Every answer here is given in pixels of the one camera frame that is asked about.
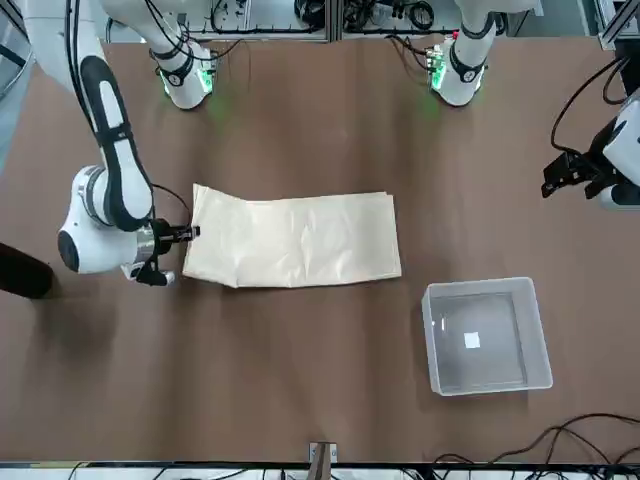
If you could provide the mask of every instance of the metal frame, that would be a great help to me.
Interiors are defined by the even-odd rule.
[[[0,462],[2,468],[28,468],[42,467],[38,462]],[[52,462],[47,462],[44,466],[52,466]],[[247,470],[309,470],[310,464],[302,462],[145,462],[145,461],[125,461],[125,462],[86,462],[80,468],[189,468],[189,469],[247,469]],[[465,463],[334,463],[331,469],[354,469],[354,470],[409,470],[417,471],[425,480],[437,480],[433,471],[502,471],[502,472],[562,472],[562,473],[586,473],[597,474],[602,469],[607,468],[612,474],[628,473],[629,465],[603,465],[603,464],[581,464],[581,463],[558,463],[558,464],[536,464],[536,463],[496,463],[487,467],[485,464],[465,464]]]
[[[0,12],[7,16],[16,30],[22,33],[25,37],[27,36],[27,29],[24,26],[22,14],[13,0],[0,0]]]
[[[602,23],[604,25],[606,18],[604,18],[603,7],[598,3],[600,15],[602,17]],[[600,43],[605,50],[612,50],[614,48],[613,43],[620,38],[623,34],[623,30],[627,24],[634,18],[638,18],[638,11],[640,9],[640,0],[627,0],[624,5],[616,12],[611,21],[604,27],[604,30],[599,34]]]

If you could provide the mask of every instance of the wire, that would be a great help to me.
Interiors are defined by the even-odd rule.
[[[571,105],[573,105],[573,102],[575,102],[576,98],[578,98],[580,96],[580,94],[586,90],[586,88],[591,85],[594,80],[596,80],[598,77],[600,77],[603,73],[605,73],[607,70],[609,70],[611,67],[613,67],[616,63],[621,62],[625,59],[626,57],[620,57],[620,58],[616,58],[612,61],[610,61],[609,63],[607,63],[604,67],[602,67],[600,70],[598,70],[596,73],[594,73],[593,75],[591,75],[591,77],[589,77],[589,79],[584,82],[580,88],[578,88],[578,90],[576,90],[576,92],[571,96],[571,98],[569,98],[569,100],[567,101],[567,103],[564,105],[564,107],[562,108],[562,111],[560,112],[560,114],[558,115],[558,118],[556,119],[555,123],[553,124],[553,128],[551,129],[551,146],[553,148],[555,148],[556,150],[559,150],[561,152],[565,152],[565,153],[569,153],[572,155],[576,155],[577,157],[583,159],[584,161],[587,161],[586,158],[584,158],[584,156],[578,152],[577,150],[573,149],[573,148],[569,148],[566,147],[564,145],[560,145],[557,141],[556,141],[556,132],[558,130],[558,126],[560,125],[560,122],[562,121],[562,119],[564,118],[565,114],[567,113],[567,111],[569,110],[569,108],[571,107]]]
[[[631,455],[632,453],[636,453],[636,452],[640,452],[640,446],[639,447],[633,447],[630,448],[629,450],[623,452],[622,454],[620,454],[620,456],[618,458],[616,458],[616,461],[613,462],[615,465],[619,465],[622,460],[624,460],[625,458],[627,458],[629,455]]]
[[[104,40],[107,43],[111,43],[111,28],[113,27],[113,18],[109,17],[107,24],[104,27]]]
[[[398,45],[396,44],[395,41],[391,41],[391,45],[393,46],[393,49],[396,51],[396,53],[398,54],[398,57],[400,58],[400,61],[402,62],[402,66],[404,67],[404,71],[407,74],[407,76],[413,80],[416,84],[420,85],[421,87],[426,87],[428,85],[427,82],[421,82],[420,79],[416,78],[415,75],[418,74],[418,72],[411,71],[410,70],[410,66],[407,63],[407,59],[405,57],[404,52],[406,51],[405,49],[400,49],[400,47],[398,47]]]
[[[513,34],[514,37],[518,36],[518,34],[520,33],[520,30],[522,30],[522,26],[524,25],[524,22],[527,20],[527,17],[529,16],[530,13],[531,13],[531,10],[526,11],[524,16],[522,17],[522,21],[518,24],[518,29],[516,30],[516,33]]]
[[[160,24],[160,20],[158,19],[158,17],[156,16],[156,14],[159,16],[160,19],[164,20],[164,17],[162,16],[162,12],[160,12],[160,10],[158,10],[158,7],[155,6],[155,4],[151,1],[151,0],[144,0],[144,2],[147,5],[147,8],[149,9],[149,13],[151,14],[151,17],[153,17],[153,21],[154,23],[157,25],[157,27],[160,29],[160,31],[162,32],[162,35],[164,36],[164,38],[167,39],[167,41],[173,46],[173,48],[175,48],[176,50],[178,50],[180,53],[182,53],[183,55],[186,55],[189,58],[192,58],[194,60],[200,60],[202,62],[210,62],[211,60],[217,60],[220,59],[222,57],[224,57],[225,55],[228,55],[231,50],[233,50],[240,42],[244,42],[244,39],[238,39],[235,42],[233,42],[231,44],[231,46],[229,48],[227,48],[224,52],[222,53],[218,53],[213,51],[213,53],[215,53],[215,57],[213,58],[202,58],[202,57],[198,57],[197,55],[194,55],[192,52],[185,52],[184,50],[182,50],[182,48],[180,48],[180,45],[178,45],[176,42],[174,42],[169,35],[167,34],[167,32],[165,31],[165,29],[162,27],[162,25]]]
[[[428,31],[431,27],[433,27],[433,21],[435,19],[435,13],[431,5],[429,5],[424,0],[420,0],[410,4],[408,17],[414,27],[418,30]],[[418,13],[420,13],[421,17],[424,17],[426,14],[426,21],[422,18],[418,18]]]
[[[71,480],[74,477],[74,475],[76,474],[76,470],[78,470],[78,467],[80,467],[82,463],[83,462],[78,462],[73,466],[73,468],[71,469],[71,473],[69,473],[69,477],[67,477],[67,480]]]
[[[160,471],[159,471],[158,473],[156,473],[156,475],[153,477],[153,480],[158,480],[158,479],[160,478],[160,476],[161,476],[164,472],[166,472],[168,469],[169,469],[169,467],[168,467],[168,466],[167,466],[167,467],[162,467],[162,468],[160,469]]]
[[[609,87],[611,86],[613,77],[615,77],[616,74],[620,72],[623,68],[625,68],[629,64],[630,60],[631,60],[630,58],[625,58],[623,61],[618,63],[615,66],[615,68],[611,70],[609,77],[607,77],[607,81],[605,82],[604,87],[602,88],[602,99],[604,100],[604,103],[606,103],[607,105],[622,105],[627,100],[627,97],[620,98],[617,100],[611,100],[611,97],[609,97]]]
[[[78,18],[78,14],[79,14],[79,1],[80,0],[76,0],[75,3],[75,15],[74,18],[76,19],[76,22],[74,24],[74,30],[75,33],[73,34],[73,38],[75,39],[75,42],[73,44],[73,51],[75,52],[72,55],[72,33],[71,33],[71,0],[66,0],[66,4],[65,4],[65,16],[64,16],[64,38],[65,38],[65,49],[66,49],[66,54],[67,54],[67,64],[69,67],[69,74],[71,75],[71,84],[73,86],[73,91],[76,95],[76,98],[78,99],[78,103],[80,103],[80,108],[82,109],[82,113],[84,114],[87,123],[89,123],[89,126],[91,127],[91,132],[93,133],[93,123],[91,122],[91,116],[89,115],[89,110],[87,108],[87,104],[84,100],[84,96],[82,94],[82,88],[80,86],[80,76],[79,73],[77,71],[77,69],[75,68],[75,66],[77,66],[77,61],[78,61],[78,23],[77,23],[77,18]]]
[[[216,478],[212,478],[211,480],[227,480],[228,478],[233,478],[233,477],[237,477],[238,475],[242,475],[245,472],[248,472],[249,470],[247,470],[246,468],[243,470],[238,470],[237,472],[233,472],[233,473],[229,473],[228,475],[223,475],[222,477],[216,477]],[[264,480],[264,474],[265,474],[266,470],[263,470],[262,472],[262,479]]]
[[[18,23],[15,23],[13,21],[13,18],[11,17],[11,14],[7,11],[6,8],[4,8],[4,6],[2,6],[2,4],[0,4],[0,10],[2,10],[5,13],[5,15],[11,21],[11,24],[15,27],[16,30],[18,30],[20,33],[22,33],[25,37],[29,38],[28,35],[27,35],[27,32],[24,30],[24,28],[22,28],[22,25],[19,25]],[[22,19],[22,14],[20,13],[20,11],[17,8],[12,8],[12,10],[15,10],[15,12],[18,14],[18,16]]]
[[[423,57],[427,56],[427,52],[425,52],[422,49],[414,47],[408,37],[405,40],[403,40],[397,34],[391,34],[391,35],[387,35],[385,38],[391,41],[400,42],[404,48],[406,48],[412,53],[415,53],[416,55],[421,55]]]
[[[187,205],[187,202],[185,202],[184,199],[180,195],[178,195],[176,192],[174,192],[170,188],[167,188],[167,187],[165,187],[163,185],[158,185],[157,183],[152,183],[151,186],[153,188],[157,188],[158,190],[163,190],[163,191],[167,192],[169,195],[172,195],[175,198],[177,198],[178,201],[180,201],[180,203],[184,207],[184,209],[187,211],[187,215],[188,215],[188,218],[189,218],[189,224],[191,224],[191,209]]]
[[[506,13],[498,14],[496,18],[496,37],[499,35],[504,35],[509,28],[509,17],[507,17]]]

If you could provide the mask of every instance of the green light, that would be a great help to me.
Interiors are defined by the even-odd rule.
[[[436,69],[435,72],[433,72],[433,75],[431,77],[431,88],[433,88],[434,90],[440,90],[440,87],[442,87],[442,82],[444,81],[444,76],[447,74],[447,65],[442,62],[438,68]]]
[[[202,84],[202,88],[205,93],[211,93],[213,91],[213,80],[211,78],[211,74],[204,70],[198,70],[198,78],[200,79],[200,83]]]

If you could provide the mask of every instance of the black cable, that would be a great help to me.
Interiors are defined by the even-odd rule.
[[[556,442],[558,441],[558,437],[560,436],[560,434],[562,432],[569,433],[570,435],[574,436],[578,440],[582,441],[583,443],[585,443],[586,445],[591,447],[591,449],[593,449],[593,451],[595,451],[598,455],[600,455],[602,457],[602,459],[605,461],[605,463],[607,463],[607,464],[611,463],[611,461],[602,452],[602,450],[600,450],[598,447],[596,447],[593,443],[591,443],[589,440],[584,438],[582,435],[579,435],[578,433],[574,432],[569,427],[558,427],[557,430],[556,430],[556,434],[554,435],[553,440],[551,441],[551,446],[549,447],[549,452],[547,454],[547,458],[546,458],[545,464],[547,464],[547,463],[549,463],[551,461],[551,457],[553,457],[553,451],[555,449]]]
[[[624,67],[626,67],[629,64],[630,60],[630,58],[626,58],[624,61],[618,63],[613,70],[611,70],[611,73],[609,74],[609,77],[607,77],[607,81],[602,88],[602,99],[604,100],[604,103],[608,105],[622,105],[624,102],[626,102],[627,97],[612,100],[611,97],[609,97],[609,87],[611,86],[611,82],[613,81],[613,78],[616,76],[616,74],[619,73]]]
[[[167,32],[165,31],[165,29],[162,27],[162,25],[160,24],[160,21],[158,20],[158,17],[156,17],[156,14],[161,18],[164,19],[164,17],[162,16],[162,12],[160,12],[160,10],[158,10],[158,7],[155,6],[155,4],[151,1],[151,0],[144,0],[145,4],[147,5],[147,8],[149,9],[149,13],[151,14],[151,17],[153,17],[153,21],[156,24],[156,26],[160,29],[160,31],[162,32],[162,35],[164,36],[164,38],[167,39],[167,41],[173,46],[173,48],[175,48],[176,50],[178,50],[180,53],[186,55],[189,58],[192,58],[194,60],[200,60],[203,62],[210,62],[212,60],[218,60],[222,57],[224,57],[225,55],[228,55],[231,50],[233,50],[240,42],[244,42],[244,39],[238,39],[235,42],[233,42],[231,44],[231,46],[229,48],[227,48],[224,52],[222,53],[218,53],[216,51],[212,51],[213,53],[215,53],[215,56],[212,58],[202,58],[202,57],[198,57],[197,55],[194,55],[191,52],[185,52],[184,50],[182,50],[182,48],[180,48],[180,45],[178,45],[177,43],[175,43],[173,40],[171,40],[171,38],[169,37],[169,35],[167,34]]]
[[[78,470],[78,468],[80,467],[80,465],[82,465],[83,462],[78,462],[76,463],[73,468],[71,469],[71,473],[69,473],[69,476],[67,477],[67,480],[71,480],[73,478],[73,476],[76,473],[76,470]]]
[[[76,0],[76,12],[79,11],[78,9],[78,4],[79,4],[79,0]],[[74,68],[74,62],[73,59],[76,59],[77,62],[77,58],[78,58],[78,54],[77,54],[77,50],[78,50],[78,44],[77,44],[77,30],[78,30],[78,25],[77,23],[75,24],[75,31],[76,33],[73,34],[73,38],[76,39],[76,43],[73,45],[73,50],[75,51],[75,54],[72,55],[72,33],[71,33],[71,0],[66,0],[65,3],[65,16],[64,16],[64,38],[65,38],[65,50],[66,50],[66,54],[67,54],[67,64],[69,67],[69,74],[71,76],[71,84],[73,86],[73,91],[76,95],[76,98],[78,99],[78,103],[80,104],[80,108],[82,109],[82,113],[84,114],[87,123],[89,124],[89,126],[91,127],[91,132],[93,133],[93,123],[91,122],[91,116],[89,115],[89,110],[87,108],[87,104],[84,100],[84,96],[82,94],[82,90],[81,90],[81,86],[80,86],[80,77],[79,74],[77,72],[77,70]]]
[[[504,453],[501,453],[500,455],[498,455],[497,457],[495,457],[493,460],[489,461],[488,463],[486,463],[485,465],[489,466],[492,465],[494,463],[499,462],[500,460],[502,460],[505,457],[510,457],[513,455],[520,455],[522,453],[526,453],[529,452],[530,450],[533,450],[535,447],[538,446],[538,444],[540,444],[540,442],[542,442],[542,440],[544,440],[544,438],[551,432],[556,431],[558,429],[563,429],[566,430],[568,426],[576,423],[576,422],[580,422],[582,420],[586,420],[589,418],[607,418],[607,419],[613,419],[613,420],[619,420],[619,421],[623,421],[623,422],[629,422],[629,423],[633,423],[633,424],[640,424],[640,419],[637,418],[633,418],[633,417],[628,417],[625,415],[617,415],[615,413],[589,413],[589,414],[585,414],[585,415],[579,415],[577,417],[574,417],[568,421],[566,421],[565,423],[563,423],[562,425],[556,425],[556,426],[552,426],[552,427],[548,427],[546,428],[530,445],[528,445],[525,448],[521,448],[518,450],[510,450]]]
[[[418,11],[423,10],[427,14],[427,21],[423,21],[422,19],[417,18]],[[435,13],[431,5],[429,5],[424,0],[420,0],[418,2],[414,2],[411,4],[409,8],[409,20],[418,30],[428,31],[431,27],[433,27],[433,22],[435,20]]]
[[[620,456],[619,456],[618,458],[616,458],[616,461],[615,461],[615,462],[613,462],[613,463],[614,463],[614,465],[619,465],[619,464],[622,462],[622,460],[624,460],[625,458],[627,458],[627,457],[628,457],[629,455],[631,455],[632,453],[636,453],[636,452],[640,452],[640,446],[630,448],[629,450],[627,450],[627,451],[625,451],[625,452],[621,453],[621,454],[620,454]]]
[[[427,56],[427,52],[424,49],[414,47],[409,38],[403,40],[397,34],[387,35],[385,38],[391,41],[400,42],[402,46],[409,50],[411,53],[415,53],[416,55],[420,55],[423,57]]]
[[[562,108],[562,111],[560,112],[560,114],[558,115],[558,118],[556,119],[555,123],[553,124],[553,128],[551,129],[551,146],[553,148],[555,148],[556,150],[559,150],[561,152],[565,152],[571,155],[575,155],[578,158],[583,159],[584,161],[586,161],[586,159],[584,158],[584,156],[578,152],[577,150],[570,148],[570,147],[566,147],[564,145],[560,145],[558,142],[556,142],[556,132],[558,130],[558,126],[560,125],[560,122],[562,121],[562,119],[564,118],[565,114],[567,113],[567,111],[569,110],[569,108],[571,107],[571,105],[573,105],[573,102],[575,102],[576,98],[578,98],[580,96],[580,94],[589,86],[591,85],[598,77],[600,77],[603,73],[605,73],[607,70],[609,70],[612,66],[614,66],[616,63],[621,62],[625,59],[626,57],[621,57],[621,58],[616,58],[612,61],[610,61],[609,63],[607,63],[604,67],[602,67],[600,70],[598,70],[596,73],[594,73],[593,75],[591,75],[591,77],[589,77],[589,79],[584,82],[580,88],[578,88],[578,90],[576,90],[576,92],[571,96],[571,98],[569,98],[569,100],[567,101],[567,103],[565,104],[565,106]]]
[[[11,24],[14,26],[16,30],[22,33],[25,37],[29,38],[27,35],[27,32],[24,30],[24,28],[22,28],[22,25],[18,25],[16,22],[13,21],[11,14],[7,11],[6,8],[4,8],[4,6],[2,6],[2,4],[0,4],[0,10],[2,10],[5,13],[5,15],[11,21]],[[16,10],[16,13],[20,16],[20,18],[22,18],[22,14],[19,11]]]
[[[111,28],[113,27],[113,18],[109,17],[107,25],[104,27],[104,40],[111,43]]]
[[[475,463],[473,460],[469,460],[468,458],[465,458],[462,455],[458,455],[457,453],[443,453],[442,455],[438,456],[433,461],[433,463],[441,462],[442,460],[444,460],[446,458],[453,458],[456,461],[461,462],[461,463],[469,463],[469,464],[474,464]]]
[[[153,477],[153,480],[158,480],[158,479],[162,476],[162,474],[163,474],[164,472],[166,472],[168,469],[169,469],[169,467],[162,467],[162,468],[160,469],[160,471],[159,471],[158,473],[156,473],[156,475]]]
[[[18,8],[18,6],[12,0],[9,0],[8,3],[9,3],[9,5],[11,5],[11,10],[16,12],[16,15],[18,15],[18,17],[20,17],[22,20],[24,20],[24,17],[22,16],[22,12]]]
[[[415,75],[415,74],[417,74],[418,72],[416,72],[415,70],[414,70],[414,71],[412,71],[412,70],[410,69],[410,66],[409,66],[409,64],[407,63],[407,59],[406,59],[406,57],[405,57],[405,51],[406,51],[406,49],[401,48],[401,47],[404,47],[404,43],[402,43],[402,42],[398,42],[398,43],[397,43],[396,41],[392,40],[392,41],[391,41],[391,45],[393,46],[393,49],[394,49],[394,50],[396,51],[396,53],[398,54],[398,57],[400,58],[400,61],[402,62],[402,66],[404,67],[404,71],[405,71],[405,73],[407,74],[407,76],[408,76],[411,80],[413,80],[415,83],[417,83],[418,85],[420,85],[421,87],[426,87],[426,86],[428,85],[428,83],[427,83],[426,81],[425,81],[424,83],[423,83],[423,82],[420,82],[420,80],[414,76],[414,75]]]
[[[19,68],[22,68],[26,65],[26,61],[20,55],[18,55],[13,50],[5,47],[4,45],[0,45],[0,55],[5,57],[10,62],[15,63]]]
[[[176,192],[174,192],[173,190],[171,190],[170,188],[167,188],[163,185],[158,185],[157,183],[152,183],[151,186],[153,188],[157,188],[158,190],[163,190],[165,192],[167,192],[169,195],[174,196],[175,198],[178,199],[178,201],[182,204],[182,206],[184,207],[184,209],[187,211],[187,214],[189,216],[189,223],[191,223],[191,209],[189,208],[189,206],[187,205],[187,202],[184,201],[184,199],[178,195]]]
[[[237,472],[229,473],[228,475],[223,475],[222,477],[215,477],[215,478],[212,478],[212,479],[210,479],[210,480],[227,480],[227,479],[229,479],[229,478],[237,477],[238,475],[241,475],[241,474],[243,474],[243,473],[245,473],[245,472],[248,472],[248,471],[249,471],[249,470],[247,470],[247,469],[245,468],[245,469],[243,469],[243,470],[238,470]],[[264,471],[262,472],[262,479],[263,479],[263,480],[264,480],[264,474],[265,474],[265,472],[266,472],[266,470],[264,470]]]
[[[509,17],[507,16],[506,13],[501,12],[498,15],[498,18],[500,19],[501,25],[498,25],[498,19],[496,19],[496,37],[500,35],[504,35],[507,32],[507,29],[509,28]]]
[[[516,33],[513,34],[514,37],[518,36],[518,34],[520,33],[520,30],[522,30],[522,26],[524,25],[524,22],[527,20],[527,17],[529,16],[530,13],[531,13],[531,10],[526,11],[524,16],[522,17],[522,21],[518,25],[518,29],[516,30]]]

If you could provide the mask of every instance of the transparent bin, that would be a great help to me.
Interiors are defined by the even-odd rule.
[[[434,392],[470,395],[553,385],[530,278],[429,285],[422,317]]]

